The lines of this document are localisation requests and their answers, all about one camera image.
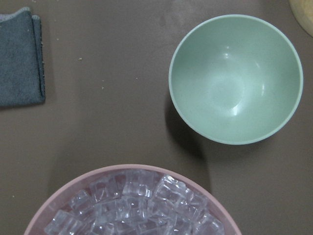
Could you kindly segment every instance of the bowl of ice cubes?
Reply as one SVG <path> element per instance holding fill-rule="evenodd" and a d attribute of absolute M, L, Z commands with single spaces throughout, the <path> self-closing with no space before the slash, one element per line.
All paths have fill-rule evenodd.
<path fill-rule="evenodd" d="M 225 208 L 175 172 L 141 164 L 100 168 L 70 181 L 24 235 L 241 235 Z"/>

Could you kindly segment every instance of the pink bowl rim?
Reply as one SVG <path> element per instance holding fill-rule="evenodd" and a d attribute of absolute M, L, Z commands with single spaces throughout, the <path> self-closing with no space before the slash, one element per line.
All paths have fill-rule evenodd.
<path fill-rule="evenodd" d="M 192 186 L 193 188 L 196 188 L 199 192 L 203 193 L 205 196 L 207 196 L 220 210 L 221 212 L 225 215 L 231 226 L 234 228 L 236 235 L 242 235 L 240 232 L 237 224 L 233 220 L 233 218 L 230 216 L 230 214 L 227 212 L 227 210 L 219 203 L 219 201 L 213 197 L 212 194 L 210 194 L 207 190 L 205 190 L 203 187 L 198 185 L 197 183 L 193 182 L 192 180 L 188 179 L 187 177 L 180 175 L 176 172 L 173 172 L 171 170 L 167 170 L 161 167 L 157 166 L 152 166 L 152 165 L 143 165 L 143 164 L 118 164 L 118 165 L 110 165 L 106 167 L 102 167 L 96 170 L 92 170 L 90 172 L 87 172 L 81 176 L 78 176 L 77 178 L 71 180 L 70 182 L 66 183 L 64 186 L 59 188 L 54 194 L 52 194 L 39 208 L 39 210 L 36 212 L 34 217 L 31 219 L 30 223 L 28 224 L 24 235 L 28 235 L 32 227 L 34 226 L 35 222 L 41 216 L 42 212 L 46 209 L 46 207 L 57 197 L 59 196 L 64 190 L 66 190 L 69 186 L 89 177 L 92 175 L 96 175 L 102 172 L 107 172 L 107 171 L 113 171 L 113 170 L 122 170 L 122 169 L 128 169 L 128 168 L 133 168 L 133 169 L 145 169 L 145 170 L 151 170 L 151 171 L 156 171 L 164 174 L 169 174 L 173 176 L 174 178 L 177 178 L 186 184 Z"/>

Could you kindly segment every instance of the tabletop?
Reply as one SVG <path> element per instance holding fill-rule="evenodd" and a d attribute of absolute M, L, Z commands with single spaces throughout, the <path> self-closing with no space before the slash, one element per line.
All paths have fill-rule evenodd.
<path fill-rule="evenodd" d="M 46 101 L 0 109 L 1 234 L 23 234 L 42 203 L 75 177 L 130 163 L 200 184 L 245 235 L 313 234 L 313 37 L 288 0 L 2 0 L 0 13 L 24 6 L 42 20 Z M 294 116 L 254 144 L 198 135 L 169 96 L 181 39 L 225 14 L 273 24 L 303 66 Z"/>

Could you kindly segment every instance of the folded cloth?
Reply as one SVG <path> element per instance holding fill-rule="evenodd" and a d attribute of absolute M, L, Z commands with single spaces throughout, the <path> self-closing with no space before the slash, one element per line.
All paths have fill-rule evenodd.
<path fill-rule="evenodd" d="M 0 14 L 0 106 L 44 101 L 40 18 L 28 7 Z"/>

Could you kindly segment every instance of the pile of ice cubes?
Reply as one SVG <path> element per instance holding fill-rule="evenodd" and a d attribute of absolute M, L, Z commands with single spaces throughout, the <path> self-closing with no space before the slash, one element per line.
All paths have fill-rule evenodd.
<path fill-rule="evenodd" d="M 79 191 L 46 226 L 48 235 L 224 235 L 208 199 L 170 175 L 113 172 Z"/>

